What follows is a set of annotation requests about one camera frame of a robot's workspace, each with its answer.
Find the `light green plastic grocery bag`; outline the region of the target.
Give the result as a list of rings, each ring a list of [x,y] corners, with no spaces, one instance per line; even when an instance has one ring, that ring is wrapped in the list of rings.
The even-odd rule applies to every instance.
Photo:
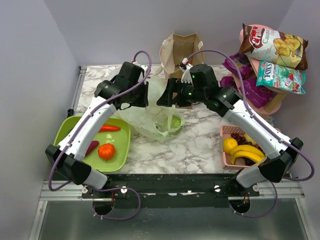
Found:
[[[178,136],[185,125],[185,118],[174,106],[163,107],[157,105],[157,100],[165,91],[166,84],[163,78],[149,78],[148,82],[148,106],[130,107],[124,110],[118,110],[116,116],[127,122],[139,134],[161,143],[169,141]],[[168,118],[168,124],[171,124],[172,116],[181,118],[182,130],[177,134],[170,134],[165,130],[165,119]]]

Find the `orange toy pumpkin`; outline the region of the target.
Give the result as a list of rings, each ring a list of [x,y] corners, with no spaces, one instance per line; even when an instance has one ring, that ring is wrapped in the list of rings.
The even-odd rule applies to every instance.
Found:
[[[98,156],[102,160],[110,160],[114,157],[114,155],[116,153],[116,148],[113,144],[106,143],[106,144],[99,146],[97,152],[98,152]]]

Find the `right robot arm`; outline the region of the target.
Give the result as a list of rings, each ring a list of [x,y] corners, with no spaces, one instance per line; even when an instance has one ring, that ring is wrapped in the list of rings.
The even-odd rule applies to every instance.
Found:
[[[268,124],[252,109],[246,109],[243,96],[231,87],[220,87],[212,67],[198,64],[187,68],[182,79],[168,79],[158,106],[188,107],[203,103],[209,110],[237,125],[264,151],[266,156],[236,174],[230,191],[241,196],[254,184],[270,181],[279,183],[295,163],[303,142],[289,138]]]

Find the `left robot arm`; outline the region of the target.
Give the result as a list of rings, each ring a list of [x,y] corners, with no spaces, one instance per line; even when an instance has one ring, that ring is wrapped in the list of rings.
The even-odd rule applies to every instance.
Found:
[[[107,197],[111,185],[107,176],[83,161],[85,153],[103,124],[122,104],[145,108],[148,105],[148,83],[151,69],[136,62],[124,62],[111,80],[99,83],[86,112],[58,145],[50,144],[45,154],[52,164],[49,182],[55,172],[76,185],[89,185],[101,198]]]

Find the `green toy cabbage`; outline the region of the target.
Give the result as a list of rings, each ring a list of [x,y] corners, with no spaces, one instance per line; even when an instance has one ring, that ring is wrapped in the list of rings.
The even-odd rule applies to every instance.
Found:
[[[182,130],[182,121],[181,118],[173,115],[171,117],[171,122],[169,125],[169,119],[166,118],[164,121],[164,129],[168,131],[170,134],[177,135]]]

